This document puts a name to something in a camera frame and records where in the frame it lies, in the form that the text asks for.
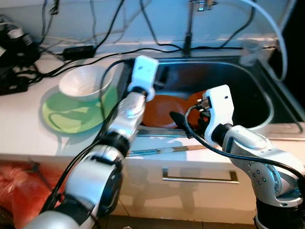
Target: black cable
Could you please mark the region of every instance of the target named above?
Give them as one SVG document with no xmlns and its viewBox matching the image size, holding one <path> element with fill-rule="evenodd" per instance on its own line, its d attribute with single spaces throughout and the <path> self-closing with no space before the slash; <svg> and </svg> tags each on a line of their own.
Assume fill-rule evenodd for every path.
<svg viewBox="0 0 305 229">
<path fill-rule="evenodd" d="M 102 112 L 102 115 L 103 117 L 105 117 L 105 112 L 104 112 L 104 108 L 103 108 L 103 105 L 102 105 L 102 85 L 103 85 L 103 82 L 104 82 L 104 79 L 107 75 L 107 73 L 109 72 L 109 70 L 114 67 L 115 65 L 119 64 L 119 63 L 123 63 L 123 62 L 126 62 L 127 60 L 119 60 L 119 61 L 116 61 L 114 62 L 113 64 L 111 64 L 104 72 L 103 76 L 102 76 L 102 79 L 101 79 L 101 84 L 100 84 L 100 98 L 101 98 L 101 112 Z M 109 121 L 111 120 L 112 118 L 112 115 L 114 113 L 114 110 L 116 109 L 117 107 L 117 104 L 114 106 L 114 108 L 111 110 L 109 116 L 107 118 L 104 118 L 104 121 L 103 121 L 103 124 L 102 124 L 102 127 L 101 127 L 101 131 L 98 133 L 97 137 L 94 139 L 94 141 L 88 146 L 86 147 L 84 150 L 82 150 L 69 164 L 68 166 L 66 167 L 66 169 L 64 170 L 64 172 L 62 173 L 61 177 L 59 178 L 57 184 L 55 185 L 54 189 L 52 190 L 52 193 L 49 195 L 49 197 L 59 197 L 60 195 L 58 194 L 58 191 L 60 189 L 60 187 L 62 186 L 65 178 L 67 177 L 68 173 L 70 172 L 70 170 L 73 168 L 73 166 L 82 158 L 84 158 L 88 152 L 94 147 L 96 146 L 98 143 L 99 143 L 99 137 L 103 134 L 103 131 L 105 128 L 105 126 L 109 123 Z M 50 206 L 50 208 L 54 207 L 55 205 L 55 198 L 50 198 L 51 200 L 50 201 L 46 201 L 44 206 L 43 206 L 43 210 L 47 210 Z"/>
<path fill-rule="evenodd" d="M 189 133 L 191 133 L 191 135 L 199 142 L 201 143 L 203 146 L 205 146 L 206 148 L 214 151 L 217 154 L 220 154 L 222 156 L 226 156 L 228 158 L 233 158 L 233 159 L 240 159 L 240 160 L 247 160 L 247 161 L 254 161 L 254 162 L 260 162 L 263 164 L 269 164 L 269 165 L 273 165 L 273 166 L 277 166 L 280 168 L 283 168 L 291 173 L 293 173 L 294 175 L 296 175 L 302 182 L 303 185 L 305 183 L 305 177 L 303 176 L 303 174 L 301 174 L 299 171 L 295 170 L 294 168 L 287 166 L 281 162 L 277 162 L 277 161 L 273 161 L 273 160 L 269 160 L 269 159 L 265 159 L 265 158 L 261 158 L 261 157 L 254 157 L 254 156 L 242 156 L 242 155 L 235 155 L 235 154 L 229 154 L 226 153 L 224 151 L 221 151 L 219 149 L 214 148 L 213 146 L 211 146 L 210 144 L 208 144 L 202 137 L 200 137 L 199 135 L 197 135 L 195 133 L 195 131 L 193 130 L 193 128 L 190 126 L 189 122 L 188 122 L 188 116 L 190 114 L 190 112 L 194 109 L 196 109 L 197 106 L 192 106 L 190 107 L 187 112 L 185 113 L 184 116 L 184 124 L 185 127 L 187 129 L 187 131 L 189 131 Z"/>
<path fill-rule="evenodd" d="M 263 47 L 263 49 L 276 49 L 275 46 L 268 46 L 268 47 Z"/>
<path fill-rule="evenodd" d="M 111 122 L 116 109 L 119 105 L 121 100 L 118 100 L 118 102 L 114 105 L 113 109 L 110 111 L 109 115 L 107 116 L 107 118 L 103 121 L 102 126 L 100 128 L 100 131 L 97 133 L 95 139 L 93 140 L 93 142 L 99 141 L 100 137 L 107 131 L 109 123 Z"/>
<path fill-rule="evenodd" d="M 92 19 L 93 19 L 93 24 L 92 24 L 92 36 L 94 39 L 94 44 L 97 45 L 97 41 L 96 41 L 96 14 L 95 14 L 95 8 L 94 8 L 94 1 L 90 0 L 90 7 L 91 7 L 91 14 L 92 14 Z"/>
<path fill-rule="evenodd" d="M 110 23 L 110 27 L 109 27 L 109 29 L 108 29 L 108 31 L 107 31 L 107 33 L 106 33 L 106 36 L 104 37 L 104 39 L 103 39 L 100 43 L 98 43 L 98 45 L 95 46 L 95 50 L 97 50 L 97 49 L 107 40 L 107 38 L 109 37 L 109 35 L 110 35 L 110 33 L 111 33 L 111 30 L 112 30 L 112 27 L 113 27 L 113 24 L 114 24 L 114 22 L 115 22 L 115 19 L 116 19 L 116 17 L 118 16 L 119 11 L 120 11 L 120 9 L 121 9 L 121 7 L 122 7 L 124 1 L 125 1 L 125 0 L 121 0 L 121 2 L 120 2 L 120 4 L 119 4 L 118 8 L 116 9 L 116 12 L 115 12 L 115 14 L 114 14 L 114 17 L 112 18 L 112 21 L 111 21 L 111 23 Z"/>
<path fill-rule="evenodd" d="M 43 52 L 46 52 L 46 53 L 48 53 L 48 54 L 51 54 L 51 55 L 55 56 L 58 60 L 64 62 L 63 57 L 62 57 L 61 55 L 56 54 L 56 53 L 53 53 L 53 52 L 51 52 L 50 50 L 48 50 L 48 49 L 46 49 L 46 48 L 44 48 L 44 47 L 41 47 L 41 46 L 39 46 L 39 48 L 42 49 Z"/>
<path fill-rule="evenodd" d="M 86 66 L 86 65 L 91 65 L 91 64 L 94 64 L 94 63 L 97 63 L 98 61 L 101 61 L 105 58 L 108 58 L 108 57 L 112 57 L 112 56 L 116 56 L 116 55 L 124 55 L 124 54 L 131 54 L 131 53 L 134 53 L 134 52 L 138 52 L 138 51 L 142 51 L 142 50 L 153 50 L 153 51 L 158 51 L 158 52 L 164 52 L 164 53 L 172 53 L 172 52 L 179 52 L 181 50 L 172 50 L 172 51 L 165 51 L 165 50 L 160 50 L 160 49 L 154 49 L 154 48 L 140 48 L 140 49 L 136 49 L 136 50 L 133 50 L 133 51 L 128 51 L 128 52 L 118 52 L 118 53 L 114 53 L 114 54 L 110 54 L 110 55 L 107 55 L 107 56 L 103 56 L 93 62 L 90 62 L 90 63 L 86 63 L 86 64 L 79 64 L 79 65 L 74 65 L 74 66 L 70 66 L 68 68 L 65 68 L 63 69 L 62 71 L 58 71 L 56 69 L 56 73 L 52 74 L 51 72 L 50 73 L 46 73 L 46 74 L 43 74 L 45 75 L 45 77 L 55 77 L 55 76 L 58 76 L 60 74 L 62 74 L 63 72 L 69 70 L 69 69 L 72 69 L 72 68 L 76 68 L 76 67 L 82 67 L 82 66 Z"/>
<path fill-rule="evenodd" d="M 238 30 L 236 30 L 222 45 L 219 46 L 219 48 L 226 46 L 233 39 L 233 37 L 235 37 L 240 31 L 247 28 L 253 21 L 254 16 L 255 16 L 255 7 L 251 7 L 251 13 L 250 13 L 250 17 L 249 17 L 248 21 L 242 27 L 240 27 Z"/>
<path fill-rule="evenodd" d="M 44 0 L 41 10 L 41 18 L 42 18 L 42 29 L 41 29 L 41 37 L 44 37 L 46 30 L 46 7 L 48 0 Z"/>
<path fill-rule="evenodd" d="M 191 50 L 219 50 L 219 49 L 243 49 L 243 47 L 210 47 L 210 46 L 197 46 L 195 48 L 191 48 Z"/>
<path fill-rule="evenodd" d="M 21 71 L 21 72 L 16 72 L 17 76 L 25 76 L 27 77 L 28 80 L 28 86 L 31 86 L 43 79 L 41 73 L 38 71 L 38 68 L 35 64 L 32 64 L 31 66 L 28 67 L 27 70 Z"/>
<path fill-rule="evenodd" d="M 104 71 L 104 74 L 102 76 L 102 79 L 101 79 L 101 83 L 100 83 L 100 99 L 101 99 L 101 112 L 102 112 L 102 117 L 103 119 L 106 118 L 106 115 L 105 115 L 105 109 L 104 109 L 104 106 L 103 106 L 103 100 L 102 100 L 102 97 L 103 97 L 103 85 L 104 85 L 104 80 L 106 78 L 106 75 L 107 73 L 110 71 L 111 68 L 113 68 L 114 66 L 120 64 L 120 63 L 125 63 L 127 60 L 119 60 L 119 61 L 116 61 L 116 62 L 113 62 L 110 66 L 108 66 L 108 68 Z"/>
<path fill-rule="evenodd" d="M 153 39 L 154 39 L 154 42 L 159 46 L 172 46 L 172 47 L 175 47 L 179 50 L 183 50 L 181 47 L 179 47 L 178 45 L 175 45 L 175 44 L 161 44 L 161 43 L 158 42 L 156 34 L 154 33 L 154 30 L 153 30 L 152 24 L 151 24 L 150 20 L 148 19 L 147 14 L 146 14 L 145 7 L 144 7 L 144 4 L 143 4 L 143 0 L 140 0 L 140 6 L 141 6 L 143 16 L 144 16 L 144 18 L 146 20 L 146 23 L 148 25 L 148 28 L 149 28 L 149 30 L 152 34 Z"/>
<path fill-rule="evenodd" d="M 39 42 L 39 44 L 42 44 L 44 42 L 46 36 L 48 35 L 48 33 L 50 31 L 50 28 L 51 28 L 51 25 L 52 25 L 52 22 L 53 22 L 53 17 L 54 17 L 54 14 L 52 14 L 51 11 L 50 11 L 50 19 L 49 19 L 49 22 L 48 22 L 48 26 L 46 28 L 46 7 L 47 7 L 47 3 L 48 3 L 48 0 L 44 0 L 43 5 L 42 5 L 42 30 L 41 30 L 42 38 L 41 38 L 41 41 Z"/>
<path fill-rule="evenodd" d="M 60 0 L 54 0 L 54 6 L 50 9 L 50 15 L 57 15 L 59 13 L 59 2 Z"/>
<path fill-rule="evenodd" d="M 79 206 L 81 206 L 86 212 L 88 212 L 88 215 L 90 215 L 90 217 L 93 219 L 94 221 L 94 225 L 96 225 L 96 227 L 98 229 L 101 229 L 101 226 L 97 220 L 97 218 L 92 214 L 92 210 L 88 209 L 82 202 L 80 202 L 76 197 L 72 196 L 72 195 L 65 195 L 65 197 L 74 200 Z"/>
</svg>

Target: power adapter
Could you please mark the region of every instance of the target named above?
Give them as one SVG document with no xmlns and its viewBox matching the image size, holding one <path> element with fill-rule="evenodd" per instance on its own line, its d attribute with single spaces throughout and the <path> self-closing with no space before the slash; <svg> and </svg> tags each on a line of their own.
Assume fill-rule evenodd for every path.
<svg viewBox="0 0 305 229">
<path fill-rule="evenodd" d="M 64 49 L 62 56 L 67 60 L 80 60 L 92 58 L 95 55 L 95 48 L 92 45 Z"/>
</svg>

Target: white cabinet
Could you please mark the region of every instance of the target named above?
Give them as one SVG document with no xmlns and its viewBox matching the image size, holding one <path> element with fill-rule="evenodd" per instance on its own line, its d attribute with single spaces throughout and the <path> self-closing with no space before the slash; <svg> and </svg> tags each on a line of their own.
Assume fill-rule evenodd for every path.
<svg viewBox="0 0 305 229">
<path fill-rule="evenodd" d="M 124 208 L 120 199 L 118 200 L 118 204 L 117 204 L 115 210 L 112 212 L 112 214 L 116 215 L 116 216 L 128 216 L 128 213 L 127 213 L 126 209 Z"/>
<path fill-rule="evenodd" d="M 253 223 L 256 207 L 250 179 L 233 165 L 214 169 L 211 163 L 207 167 L 164 160 L 125 162 L 120 199 L 132 217 Z M 230 182 L 230 172 L 239 183 Z M 205 181 L 200 178 L 212 180 L 200 183 Z"/>
</svg>

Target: red plastic bag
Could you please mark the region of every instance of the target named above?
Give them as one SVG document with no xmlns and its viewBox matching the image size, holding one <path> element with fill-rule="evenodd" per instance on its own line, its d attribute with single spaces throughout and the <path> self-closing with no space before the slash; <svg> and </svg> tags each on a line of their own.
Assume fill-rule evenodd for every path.
<svg viewBox="0 0 305 229">
<path fill-rule="evenodd" d="M 23 228 L 39 214 L 51 193 L 41 177 L 31 169 L 30 163 L 0 165 L 0 205 L 13 214 L 16 229 Z M 40 166 L 39 171 L 52 187 L 62 173 L 47 166 Z"/>
</svg>

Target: chopsticks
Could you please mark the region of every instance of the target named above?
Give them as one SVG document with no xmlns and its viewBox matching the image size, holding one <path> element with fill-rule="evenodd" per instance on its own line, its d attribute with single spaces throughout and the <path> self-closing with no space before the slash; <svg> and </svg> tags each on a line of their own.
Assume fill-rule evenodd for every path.
<svg viewBox="0 0 305 229">
<path fill-rule="evenodd" d="M 175 146 L 161 149 L 144 149 L 144 150 L 134 150 L 130 151 L 127 156 L 144 156 L 144 155 L 154 155 L 154 154 L 162 154 L 162 153 L 173 153 L 173 152 L 182 152 L 189 150 L 199 150 L 206 149 L 202 145 L 193 145 L 193 146 Z"/>
</svg>

